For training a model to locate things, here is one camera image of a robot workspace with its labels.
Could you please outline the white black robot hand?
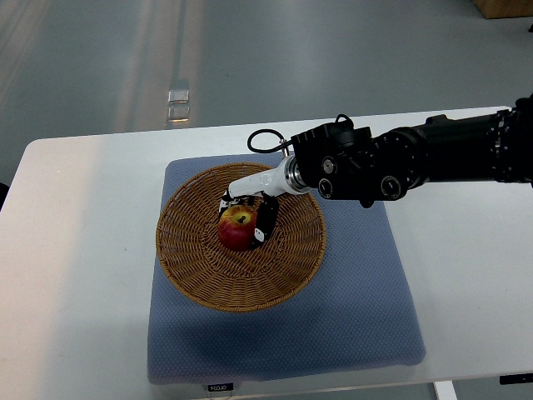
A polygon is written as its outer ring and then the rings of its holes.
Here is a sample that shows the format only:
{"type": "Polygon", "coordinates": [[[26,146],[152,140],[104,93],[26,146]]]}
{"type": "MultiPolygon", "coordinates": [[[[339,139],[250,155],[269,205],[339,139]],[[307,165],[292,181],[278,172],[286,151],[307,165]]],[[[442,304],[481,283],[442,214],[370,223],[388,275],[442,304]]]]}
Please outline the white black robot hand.
{"type": "Polygon", "coordinates": [[[301,181],[296,157],[288,156],[273,169],[242,177],[229,184],[219,204],[219,217],[230,207],[260,198],[251,249],[262,246],[273,234],[279,211],[277,198],[283,194],[307,194],[311,189],[301,181]]]}

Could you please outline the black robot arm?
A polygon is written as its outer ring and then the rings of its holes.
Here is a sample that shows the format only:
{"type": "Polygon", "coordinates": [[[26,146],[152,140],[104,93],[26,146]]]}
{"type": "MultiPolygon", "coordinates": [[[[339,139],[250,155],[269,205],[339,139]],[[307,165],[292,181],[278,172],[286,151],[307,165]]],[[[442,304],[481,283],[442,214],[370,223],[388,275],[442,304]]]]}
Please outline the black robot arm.
{"type": "Polygon", "coordinates": [[[368,208],[427,182],[531,183],[532,99],[479,117],[437,115],[377,137],[340,114],[288,143],[293,155],[259,179],[270,196],[315,188],[325,199],[368,208]]]}

